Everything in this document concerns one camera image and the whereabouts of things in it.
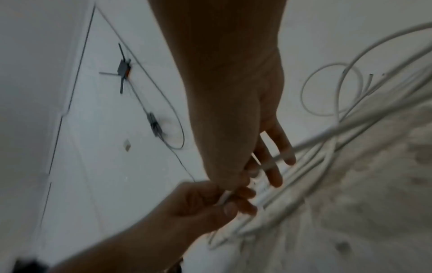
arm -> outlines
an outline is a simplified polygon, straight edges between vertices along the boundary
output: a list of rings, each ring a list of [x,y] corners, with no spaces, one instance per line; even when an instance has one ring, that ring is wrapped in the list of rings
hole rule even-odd
[[[182,76],[193,134],[208,177],[247,185],[244,170],[270,153],[261,132],[289,149],[276,119],[284,86],[277,38],[286,0],[150,0]],[[286,161],[294,164],[295,158]],[[268,171],[282,184],[277,167]]]
[[[158,272],[177,262],[201,235],[229,223],[238,211],[256,213],[246,199],[215,206],[223,190],[210,181],[181,183],[149,215],[131,228],[60,263],[50,273]]]

hand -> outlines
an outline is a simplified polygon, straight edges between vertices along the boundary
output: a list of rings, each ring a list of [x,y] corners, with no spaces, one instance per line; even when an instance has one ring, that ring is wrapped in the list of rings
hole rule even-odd
[[[286,0],[150,1],[186,87],[197,147],[210,180],[234,190],[271,158],[260,133],[291,145],[277,118],[284,87],[277,36]],[[285,161],[289,165],[295,158]],[[278,187],[275,166],[266,171]]]
[[[120,267],[142,272],[167,269],[198,237],[225,226],[238,211],[257,212],[246,200],[255,196],[251,189],[239,189],[237,197],[214,206],[222,193],[210,181],[181,183],[143,220],[117,236]]]

